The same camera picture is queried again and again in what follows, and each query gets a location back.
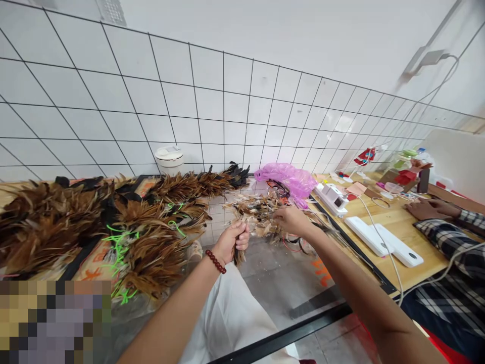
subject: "hand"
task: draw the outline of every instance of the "hand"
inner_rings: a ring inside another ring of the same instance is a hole
[[[282,206],[273,214],[273,219],[287,233],[303,237],[313,228],[305,214],[295,206]]]
[[[238,221],[228,227],[217,240],[212,248],[212,253],[221,264],[228,264],[233,259],[232,249],[236,245],[237,250],[246,250],[249,244],[249,225]]]
[[[453,218],[458,218],[461,213],[461,209],[458,207],[455,207],[448,202],[445,202],[443,200],[426,200],[426,199],[419,199],[419,201],[428,201],[429,204],[439,213],[443,215],[447,215]]]
[[[420,199],[420,202],[413,202],[404,205],[405,209],[409,211],[411,215],[416,217],[418,220],[427,220],[431,218],[445,219],[449,216],[443,215],[438,212],[436,208],[428,200]]]

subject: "pixelated area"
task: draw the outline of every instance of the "pixelated area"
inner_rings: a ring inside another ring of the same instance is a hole
[[[88,364],[110,337],[110,281],[0,281],[2,364]]]

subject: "left hand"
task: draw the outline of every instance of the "left hand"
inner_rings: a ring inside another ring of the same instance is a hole
[[[237,250],[246,250],[249,244],[249,225],[238,221],[228,227],[217,240],[212,248],[212,253],[222,264],[232,261],[232,249],[236,245]]]
[[[420,202],[404,205],[404,208],[420,221],[431,218],[445,219],[449,217],[439,213],[427,200],[420,200]]]

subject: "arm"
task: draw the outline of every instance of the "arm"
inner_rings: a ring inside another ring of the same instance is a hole
[[[406,209],[418,220],[414,226],[438,248],[447,259],[457,252],[478,245],[479,243],[453,224],[442,220],[453,217],[471,223],[478,228],[485,224],[483,215],[460,210],[444,201],[421,200],[419,203],[406,205]],[[456,257],[454,264],[467,276],[485,280],[485,248],[462,253]]]
[[[249,226],[228,227],[212,249],[222,266],[232,261],[232,249],[248,247]],[[177,364],[220,272],[205,256],[185,282],[155,312],[118,359],[118,364]]]
[[[406,314],[319,228],[295,207],[275,219],[289,233],[308,241],[340,292],[372,334],[383,363],[446,363]]]

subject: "plaid sleeve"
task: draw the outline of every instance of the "plaid sleeve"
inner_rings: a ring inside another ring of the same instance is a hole
[[[479,229],[485,230],[485,216],[479,214],[478,212],[461,210],[458,220],[468,222]]]
[[[426,235],[431,243],[448,259],[451,259],[456,252],[479,244],[479,242],[464,234],[458,227],[444,220],[423,220],[414,223],[414,226]],[[455,259],[454,264],[467,276],[485,281],[484,246],[460,254]]]

